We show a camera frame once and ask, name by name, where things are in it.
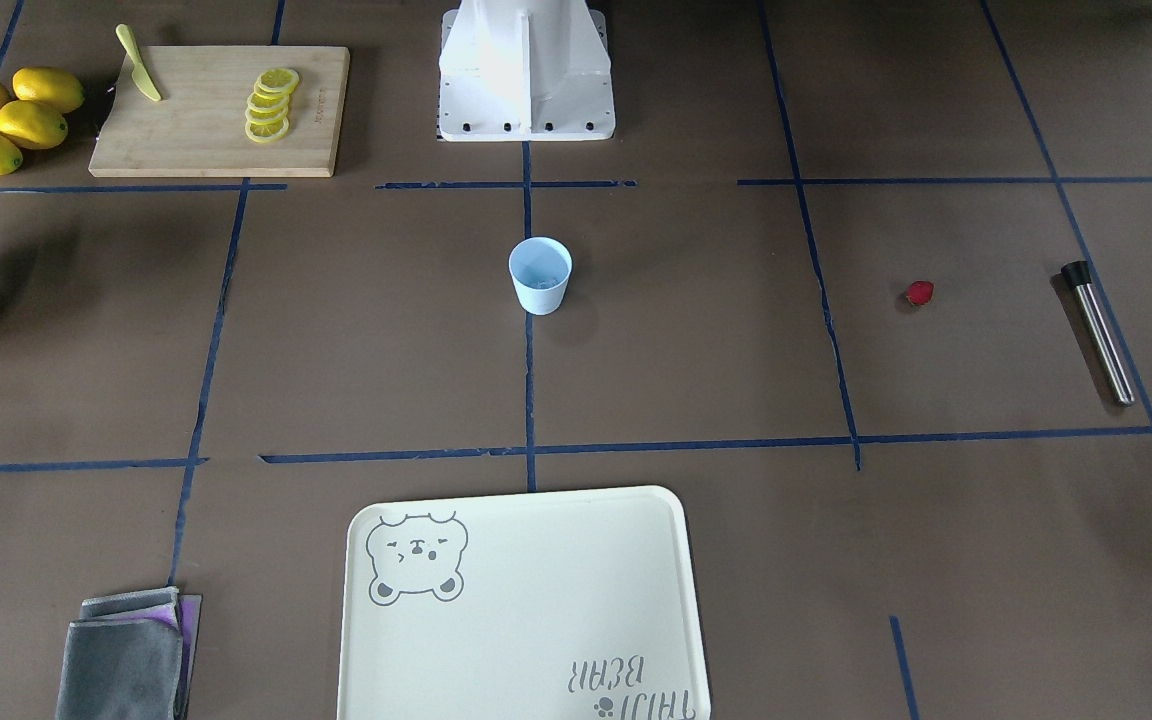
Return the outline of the cream bear serving tray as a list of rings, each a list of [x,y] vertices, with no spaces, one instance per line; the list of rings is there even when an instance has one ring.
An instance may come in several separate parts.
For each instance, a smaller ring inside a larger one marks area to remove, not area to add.
[[[669,488],[376,503],[347,530],[339,719],[708,719]]]

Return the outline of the lemon slice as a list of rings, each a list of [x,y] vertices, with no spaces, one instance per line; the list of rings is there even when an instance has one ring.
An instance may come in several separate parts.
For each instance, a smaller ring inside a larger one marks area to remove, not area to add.
[[[291,132],[291,119],[289,118],[276,118],[271,120],[271,122],[247,122],[244,124],[244,135],[247,135],[247,141],[253,143],[271,143],[280,141]]]
[[[283,105],[279,108],[247,108],[244,109],[244,119],[247,123],[251,126],[270,126],[282,123],[285,118],[288,118],[289,106]]]
[[[289,94],[262,94],[262,92],[252,92],[252,94],[247,97],[247,109],[252,111],[252,113],[275,113],[275,111],[283,109],[291,101],[291,96]]]
[[[293,94],[300,86],[301,74],[291,67],[273,67],[262,71],[253,82],[256,94],[282,97]]]

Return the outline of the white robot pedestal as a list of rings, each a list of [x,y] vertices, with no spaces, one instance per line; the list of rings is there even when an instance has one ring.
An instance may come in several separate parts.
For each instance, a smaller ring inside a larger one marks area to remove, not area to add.
[[[439,141],[614,136],[602,12],[585,1],[462,1],[444,13],[440,26]]]

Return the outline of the steel muddler black tip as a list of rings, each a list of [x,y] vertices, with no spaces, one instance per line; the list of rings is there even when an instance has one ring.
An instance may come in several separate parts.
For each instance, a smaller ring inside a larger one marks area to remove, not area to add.
[[[1079,306],[1079,314],[1082,314],[1087,333],[1091,334],[1097,359],[1100,361],[1112,397],[1117,406],[1134,406],[1137,395],[1135,395],[1132,382],[1126,373],[1124,361],[1121,359],[1117,351],[1114,333],[1112,333],[1108,314],[1102,306],[1100,290],[1098,290],[1091,264],[1087,260],[1064,264],[1061,268],[1061,276]]]

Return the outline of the purple folded cloth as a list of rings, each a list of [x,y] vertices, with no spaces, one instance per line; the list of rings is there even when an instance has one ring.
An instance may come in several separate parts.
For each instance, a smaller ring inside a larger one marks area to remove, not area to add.
[[[173,605],[173,611],[169,611],[166,602],[147,609],[150,617],[159,620],[161,623],[177,626],[180,638],[182,638],[182,661],[180,661],[179,688],[177,694],[175,694],[174,719],[187,719],[188,714],[202,602],[204,602],[204,597],[200,594],[183,594]]]

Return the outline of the yellow-green plastic knife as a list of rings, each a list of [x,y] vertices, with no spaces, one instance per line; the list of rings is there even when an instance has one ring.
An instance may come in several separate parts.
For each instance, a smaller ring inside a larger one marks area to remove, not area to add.
[[[156,86],[154,78],[152,78],[150,70],[147,70],[147,63],[141,50],[141,41],[134,35],[132,28],[126,23],[120,23],[115,26],[115,36],[119,44],[123,46],[129,63],[131,63],[132,86],[137,88],[141,94],[145,96],[151,103],[160,103],[162,100],[161,91]]]

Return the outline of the grey folded cloth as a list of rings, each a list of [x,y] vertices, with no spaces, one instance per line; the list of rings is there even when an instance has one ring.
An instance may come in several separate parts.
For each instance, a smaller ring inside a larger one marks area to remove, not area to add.
[[[81,602],[67,630],[56,719],[177,719],[179,602],[174,585]]]

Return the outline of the bamboo cutting board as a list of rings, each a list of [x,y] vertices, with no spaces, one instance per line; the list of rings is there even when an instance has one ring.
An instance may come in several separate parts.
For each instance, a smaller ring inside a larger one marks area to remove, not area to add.
[[[161,100],[134,86],[131,61],[116,79],[109,118],[96,138],[94,177],[328,179],[333,176],[349,77],[349,50],[332,46],[143,46]],[[250,141],[248,96],[262,71],[289,67],[288,136]]]

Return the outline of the red strawberry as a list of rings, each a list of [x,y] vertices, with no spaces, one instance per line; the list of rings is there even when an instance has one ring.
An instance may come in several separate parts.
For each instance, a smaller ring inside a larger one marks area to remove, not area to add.
[[[934,297],[934,283],[931,281],[914,281],[904,291],[905,302],[910,306],[925,306]]]

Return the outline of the light blue plastic cup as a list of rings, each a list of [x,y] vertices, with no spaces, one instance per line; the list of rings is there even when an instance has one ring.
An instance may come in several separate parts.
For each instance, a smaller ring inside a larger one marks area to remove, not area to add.
[[[516,300],[526,313],[558,310],[573,274],[573,256],[562,242],[529,237],[513,247],[507,265]]]

